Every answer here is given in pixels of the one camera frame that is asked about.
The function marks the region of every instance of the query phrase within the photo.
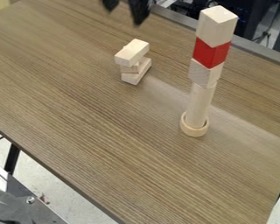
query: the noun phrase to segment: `block tower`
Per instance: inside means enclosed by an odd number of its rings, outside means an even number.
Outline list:
[[[134,38],[115,55],[115,63],[120,66],[122,81],[137,85],[151,67],[151,59],[144,55],[150,44]]]
[[[235,31],[238,17],[222,6],[202,10],[196,30],[196,44],[190,62],[190,102],[181,116],[180,128],[191,137],[207,133],[208,107]]]

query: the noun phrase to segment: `table leg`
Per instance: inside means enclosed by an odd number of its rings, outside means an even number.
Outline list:
[[[6,160],[6,164],[4,169],[10,174],[13,175],[13,172],[16,168],[18,156],[19,156],[20,149],[15,146],[14,144],[11,145],[9,154]]]

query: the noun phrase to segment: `wooden table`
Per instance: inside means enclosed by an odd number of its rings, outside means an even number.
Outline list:
[[[150,42],[134,87],[113,55]],[[121,3],[0,11],[0,132],[123,223],[265,223],[280,190],[280,66],[232,48],[202,138],[179,129],[193,31]]]

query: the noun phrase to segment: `wooden ring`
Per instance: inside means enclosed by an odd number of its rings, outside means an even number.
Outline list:
[[[210,125],[208,117],[206,118],[206,123],[203,127],[199,129],[191,128],[186,124],[186,112],[183,113],[183,115],[180,117],[180,123],[179,127],[182,129],[182,131],[190,136],[190,137],[202,137],[207,133],[208,127]]]

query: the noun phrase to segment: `red block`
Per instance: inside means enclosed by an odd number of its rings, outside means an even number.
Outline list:
[[[231,42],[227,42],[212,48],[201,39],[196,38],[193,58],[207,68],[216,67],[227,58],[230,45]]]

